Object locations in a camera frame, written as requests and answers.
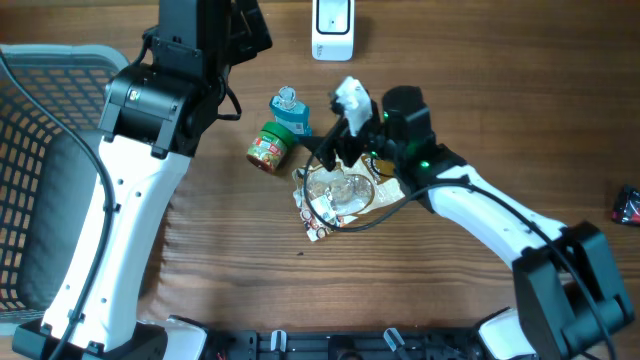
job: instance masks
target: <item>jar with green lid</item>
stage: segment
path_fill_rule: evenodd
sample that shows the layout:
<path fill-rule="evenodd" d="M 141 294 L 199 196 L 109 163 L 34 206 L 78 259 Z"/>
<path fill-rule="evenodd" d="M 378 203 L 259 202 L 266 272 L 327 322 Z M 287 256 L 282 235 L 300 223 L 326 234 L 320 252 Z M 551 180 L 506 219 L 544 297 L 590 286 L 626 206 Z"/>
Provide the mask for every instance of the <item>jar with green lid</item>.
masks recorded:
<path fill-rule="evenodd" d="M 295 136 L 289 129 L 268 122 L 249 147 L 247 159 L 258 168 L 273 173 L 294 143 Z"/>

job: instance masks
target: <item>clear bottle cap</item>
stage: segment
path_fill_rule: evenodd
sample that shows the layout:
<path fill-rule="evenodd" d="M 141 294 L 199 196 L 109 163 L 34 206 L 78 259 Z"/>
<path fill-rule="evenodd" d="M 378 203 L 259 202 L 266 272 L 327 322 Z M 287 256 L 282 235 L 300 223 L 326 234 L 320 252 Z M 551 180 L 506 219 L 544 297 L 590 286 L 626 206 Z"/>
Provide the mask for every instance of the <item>clear bottle cap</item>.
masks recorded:
<path fill-rule="evenodd" d="M 289 110 L 296 106 L 296 91 L 292 87 L 283 87 L 278 92 L 278 96 L 280 97 L 280 104 L 283 108 Z"/>

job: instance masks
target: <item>brown wood surface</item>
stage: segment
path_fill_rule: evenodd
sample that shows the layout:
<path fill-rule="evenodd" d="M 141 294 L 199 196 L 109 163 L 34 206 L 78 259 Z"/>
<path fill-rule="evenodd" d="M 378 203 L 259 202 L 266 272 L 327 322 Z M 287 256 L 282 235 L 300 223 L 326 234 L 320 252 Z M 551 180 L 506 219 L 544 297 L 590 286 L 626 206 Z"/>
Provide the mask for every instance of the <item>brown wood surface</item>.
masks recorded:
<path fill-rule="evenodd" d="M 544 215 L 599 226 L 640 309 L 640 230 L 608 219 L 618 188 L 640 186 L 638 4 L 362 2 L 346 63 L 312 59 L 310 1 L 262 9 L 274 47 L 232 71 L 243 119 L 203 136 L 160 230 L 140 317 L 384 329 L 471 325 L 514 305 L 508 268 L 456 224 L 414 204 L 312 244 L 290 178 L 308 152 L 296 149 L 277 176 L 245 160 L 281 86 L 296 88 L 322 134 L 335 121 L 326 94 L 349 74 L 375 99 L 422 87 L 439 140 L 490 183 Z M 0 42 L 101 43 L 132 58 L 156 17 L 154 6 L 4 9 Z M 620 359 L 640 358 L 637 324 L 614 339 Z M 8 340 L 0 349 L 15 358 Z"/>

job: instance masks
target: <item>gray basket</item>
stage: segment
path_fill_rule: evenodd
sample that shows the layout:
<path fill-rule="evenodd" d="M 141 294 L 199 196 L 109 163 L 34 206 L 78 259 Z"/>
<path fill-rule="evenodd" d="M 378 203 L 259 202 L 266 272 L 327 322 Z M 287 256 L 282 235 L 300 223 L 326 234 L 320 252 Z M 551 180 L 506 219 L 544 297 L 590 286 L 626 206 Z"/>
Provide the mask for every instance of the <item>gray basket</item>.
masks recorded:
<path fill-rule="evenodd" d="M 1 46 L 19 81 L 97 150 L 104 87 L 128 65 L 105 46 Z M 0 323 L 42 315 L 71 262 L 96 172 L 0 71 Z"/>

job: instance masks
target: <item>blue bottle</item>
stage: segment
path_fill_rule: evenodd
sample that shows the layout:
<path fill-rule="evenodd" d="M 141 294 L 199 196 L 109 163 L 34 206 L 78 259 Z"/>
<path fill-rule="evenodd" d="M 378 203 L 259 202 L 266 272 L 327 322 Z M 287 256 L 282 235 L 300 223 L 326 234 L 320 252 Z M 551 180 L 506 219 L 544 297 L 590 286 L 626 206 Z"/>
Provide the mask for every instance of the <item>blue bottle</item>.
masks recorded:
<path fill-rule="evenodd" d="M 289 129 L 296 136 L 311 136 L 309 107 L 296 99 L 296 91 L 285 86 L 269 104 L 276 122 Z"/>

